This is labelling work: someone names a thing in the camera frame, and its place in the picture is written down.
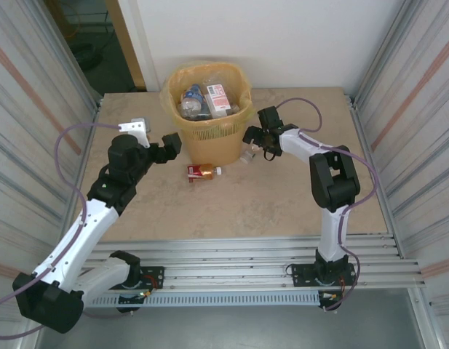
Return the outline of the square bottle red white label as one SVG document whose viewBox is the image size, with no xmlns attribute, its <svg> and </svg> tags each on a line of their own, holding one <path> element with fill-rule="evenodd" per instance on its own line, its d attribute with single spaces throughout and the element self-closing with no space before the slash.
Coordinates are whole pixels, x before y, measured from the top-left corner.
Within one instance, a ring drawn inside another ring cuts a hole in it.
<svg viewBox="0 0 449 349">
<path fill-rule="evenodd" d="M 222 84 L 207 84 L 205 86 L 208 108 L 214 119 L 231 115 L 231 103 Z"/>
</svg>

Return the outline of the amber tea bottle red label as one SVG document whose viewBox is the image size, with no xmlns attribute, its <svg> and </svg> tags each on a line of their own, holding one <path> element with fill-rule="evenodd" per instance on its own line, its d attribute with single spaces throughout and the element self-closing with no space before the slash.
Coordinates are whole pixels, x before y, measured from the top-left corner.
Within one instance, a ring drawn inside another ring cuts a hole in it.
<svg viewBox="0 0 449 349">
<path fill-rule="evenodd" d="M 222 175 L 221 167 L 212 164 L 191 164 L 187 166 L 187 177 L 189 182 L 196 180 L 213 180 L 214 177 Z"/>
</svg>

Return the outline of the black object on floor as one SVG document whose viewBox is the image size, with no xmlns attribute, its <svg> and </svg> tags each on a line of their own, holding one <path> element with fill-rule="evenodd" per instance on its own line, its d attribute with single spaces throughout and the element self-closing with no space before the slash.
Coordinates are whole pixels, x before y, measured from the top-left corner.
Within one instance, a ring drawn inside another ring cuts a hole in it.
<svg viewBox="0 0 449 349">
<path fill-rule="evenodd" d="M 83 71 L 95 68 L 102 60 L 101 55 L 96 47 L 90 43 L 78 43 L 70 46 L 71 52 L 74 55 L 79 67 Z"/>
</svg>

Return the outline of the yellow wicker waste basket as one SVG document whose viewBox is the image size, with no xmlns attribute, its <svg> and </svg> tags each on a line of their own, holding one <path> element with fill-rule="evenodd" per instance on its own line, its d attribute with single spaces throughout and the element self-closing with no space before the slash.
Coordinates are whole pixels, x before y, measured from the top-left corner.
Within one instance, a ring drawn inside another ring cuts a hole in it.
<svg viewBox="0 0 449 349">
<path fill-rule="evenodd" d="M 203 76 L 208 71 L 220 71 L 225 80 L 223 87 L 237 99 L 239 112 L 220 119 L 208 121 L 188 121 L 178 109 L 178 103 L 183 92 L 192 84 L 201 84 Z M 165 79 L 159 98 L 164 111 L 171 116 L 175 125 L 182 130 L 206 130 L 225 124 L 244 124 L 255 113 L 251 99 L 251 83 L 245 72 L 236 64 L 228 62 L 213 62 L 195 60 L 181 64 Z"/>
</svg>

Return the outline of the wooden door frame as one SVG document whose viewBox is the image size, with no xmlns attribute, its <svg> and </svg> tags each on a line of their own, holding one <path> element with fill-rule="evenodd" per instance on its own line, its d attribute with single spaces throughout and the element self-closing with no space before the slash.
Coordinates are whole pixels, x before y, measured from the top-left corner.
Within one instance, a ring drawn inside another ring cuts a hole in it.
<svg viewBox="0 0 449 349">
<path fill-rule="evenodd" d="M 127 63 L 133 83 L 140 91 L 146 91 L 146 84 L 132 45 L 132 40 L 127 30 L 127 25 L 122 14 L 119 0 L 104 0 L 108 14 L 111 17 L 114 30 L 119 40 L 122 53 Z"/>
</svg>

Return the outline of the yellow plastic waste bin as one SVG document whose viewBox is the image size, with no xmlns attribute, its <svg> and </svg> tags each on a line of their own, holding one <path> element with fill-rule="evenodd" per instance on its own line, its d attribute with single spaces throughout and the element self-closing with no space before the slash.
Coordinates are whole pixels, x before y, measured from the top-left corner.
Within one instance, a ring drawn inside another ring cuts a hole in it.
<svg viewBox="0 0 449 349">
<path fill-rule="evenodd" d="M 202 110 L 194 118 L 186 118 L 188 121 L 208 121 L 214 120 L 205 100 L 206 89 L 202 84 L 200 86 L 204 97 Z M 237 99 L 226 90 L 227 98 L 231 103 L 231 115 L 239 112 Z M 180 113 L 180 102 L 177 109 Z M 183 141 L 186 145 L 190 159 L 195 164 L 214 164 L 216 166 L 227 165 L 235 162 L 241 153 L 242 138 L 245 133 L 246 123 L 244 124 L 225 124 L 206 130 L 186 131 L 180 129 L 183 135 Z"/>
</svg>

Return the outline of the aluminium rail base frame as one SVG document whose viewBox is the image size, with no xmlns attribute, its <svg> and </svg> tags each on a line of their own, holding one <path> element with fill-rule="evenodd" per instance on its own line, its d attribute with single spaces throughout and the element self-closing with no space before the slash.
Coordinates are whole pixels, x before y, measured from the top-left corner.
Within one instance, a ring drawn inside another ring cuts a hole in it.
<svg viewBox="0 0 449 349">
<path fill-rule="evenodd" d="M 82 265 L 96 268 L 114 251 L 165 268 L 164 289 L 179 292 L 282 290 L 293 287 L 289 264 L 312 263 L 316 236 L 100 242 Z M 350 235 L 347 247 L 361 263 L 358 289 L 423 287 L 415 260 L 400 257 L 394 238 Z"/>
</svg>

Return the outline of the aluminium wall panel orange stripe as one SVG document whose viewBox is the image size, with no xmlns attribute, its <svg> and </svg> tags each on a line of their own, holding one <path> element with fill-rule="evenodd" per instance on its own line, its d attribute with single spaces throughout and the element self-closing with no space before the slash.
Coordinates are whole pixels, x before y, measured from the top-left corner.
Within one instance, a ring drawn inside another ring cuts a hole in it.
<svg viewBox="0 0 449 349">
<path fill-rule="evenodd" d="M 449 349 L 449 0 L 405 0 L 355 97 L 401 252 Z"/>
<path fill-rule="evenodd" d="M 59 242 L 96 97 L 43 0 L 0 0 L 0 298 Z"/>
</svg>

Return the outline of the small clear plastic bottle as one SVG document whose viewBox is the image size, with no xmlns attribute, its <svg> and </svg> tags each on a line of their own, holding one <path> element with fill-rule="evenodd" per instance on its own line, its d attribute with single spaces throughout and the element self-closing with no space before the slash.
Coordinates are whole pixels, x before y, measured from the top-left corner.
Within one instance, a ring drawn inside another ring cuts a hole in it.
<svg viewBox="0 0 449 349">
<path fill-rule="evenodd" d="M 262 147 L 251 144 L 245 148 L 240 156 L 240 161 L 244 164 L 250 164 L 253 159 L 262 151 Z"/>
</svg>

